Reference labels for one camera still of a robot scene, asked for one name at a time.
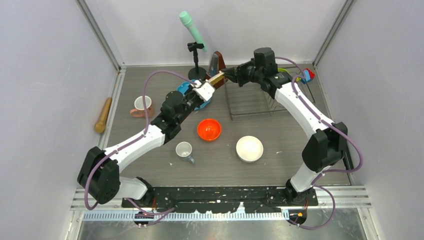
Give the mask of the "blue dotted plate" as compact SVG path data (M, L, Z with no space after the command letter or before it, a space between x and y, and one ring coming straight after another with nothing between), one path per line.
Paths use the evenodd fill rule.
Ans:
M200 105L196 105L194 111L199 111L205 108L212 101L212 98L208 100L201 99L200 96L198 96L197 93L194 91L194 86L187 81L181 83L176 88L176 90L180 92L184 98L186 98L187 100L191 100L192 103L196 103L196 100L201 103Z

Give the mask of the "orange bowl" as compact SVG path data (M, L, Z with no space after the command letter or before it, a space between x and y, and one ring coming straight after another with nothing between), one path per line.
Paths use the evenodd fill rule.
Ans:
M220 137L222 126L216 119L206 118L199 122L196 132L202 140L213 142Z

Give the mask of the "lime green plate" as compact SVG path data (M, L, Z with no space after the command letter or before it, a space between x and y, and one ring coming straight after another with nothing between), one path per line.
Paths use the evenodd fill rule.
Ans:
M290 74L290 72L287 69L285 69L285 68L278 68L277 70L278 70L279 73L280 72L285 72L285 73Z

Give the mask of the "woven bamboo plate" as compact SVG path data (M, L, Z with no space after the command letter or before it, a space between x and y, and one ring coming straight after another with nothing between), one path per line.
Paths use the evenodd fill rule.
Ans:
M207 82L211 84L215 89L219 89L225 84L226 76L223 72L220 71L218 74L208 79Z

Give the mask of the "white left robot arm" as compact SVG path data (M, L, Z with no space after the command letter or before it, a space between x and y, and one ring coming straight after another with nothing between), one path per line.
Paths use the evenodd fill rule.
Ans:
M123 177L122 170L172 140L181 131L182 122L203 103L194 90L187 90L185 94L171 91L166 95L160 113L140 133L107 149L91 148L77 177L77 182L84 187L86 208L92 210L89 196L101 205L113 198L126 198L135 200L141 207L148 207L154 199L148 183L140 177Z

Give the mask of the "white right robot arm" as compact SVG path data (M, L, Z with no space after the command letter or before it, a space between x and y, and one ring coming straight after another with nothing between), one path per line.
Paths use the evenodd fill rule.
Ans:
M264 92L294 117L308 137L301 153L303 163L286 182L283 192L286 202L299 205L318 176L344 157L347 126L343 122L333 122L309 101L301 92L295 77L279 70L275 53L270 47L256 49L250 61L224 68L222 73L240 87L247 83L259 84Z

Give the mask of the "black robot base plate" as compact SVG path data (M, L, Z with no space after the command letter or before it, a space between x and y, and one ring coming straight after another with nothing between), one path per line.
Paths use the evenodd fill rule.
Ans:
M291 193L283 186L215 186L215 187L149 187L140 200L122 201L122 207L139 206L176 213L275 213L280 207L315 207L318 197L314 189Z

